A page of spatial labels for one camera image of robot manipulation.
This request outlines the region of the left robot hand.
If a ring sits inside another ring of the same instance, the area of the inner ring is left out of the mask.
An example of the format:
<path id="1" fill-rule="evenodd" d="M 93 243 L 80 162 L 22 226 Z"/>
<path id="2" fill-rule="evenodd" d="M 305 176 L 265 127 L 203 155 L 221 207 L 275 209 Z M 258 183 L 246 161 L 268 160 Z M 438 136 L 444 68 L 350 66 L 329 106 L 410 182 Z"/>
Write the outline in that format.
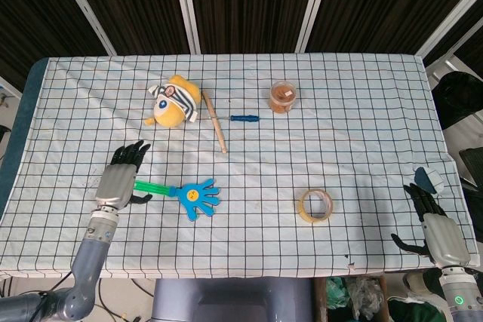
<path id="1" fill-rule="evenodd" d="M 151 194 L 143 197 L 133 195 L 137 172 L 149 148 L 150 144 L 139 140 L 115 150 L 97 187 L 95 200 L 99 208 L 122 210 L 128 204 L 145 204 L 152 199 Z"/>

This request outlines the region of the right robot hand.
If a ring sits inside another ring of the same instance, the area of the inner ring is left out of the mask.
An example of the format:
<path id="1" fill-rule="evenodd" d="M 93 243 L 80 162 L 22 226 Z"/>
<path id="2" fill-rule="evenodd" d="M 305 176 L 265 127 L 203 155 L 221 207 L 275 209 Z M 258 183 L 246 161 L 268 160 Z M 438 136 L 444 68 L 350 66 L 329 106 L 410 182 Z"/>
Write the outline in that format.
<path id="1" fill-rule="evenodd" d="M 427 256 L 440 269 L 466 267 L 471 257 L 458 224 L 421 187 L 411 183 L 409 186 L 403 185 L 403 188 L 414 203 L 424 234 L 424 244 L 406 244 L 397 234 L 391 234 L 395 244 L 403 251 Z"/>

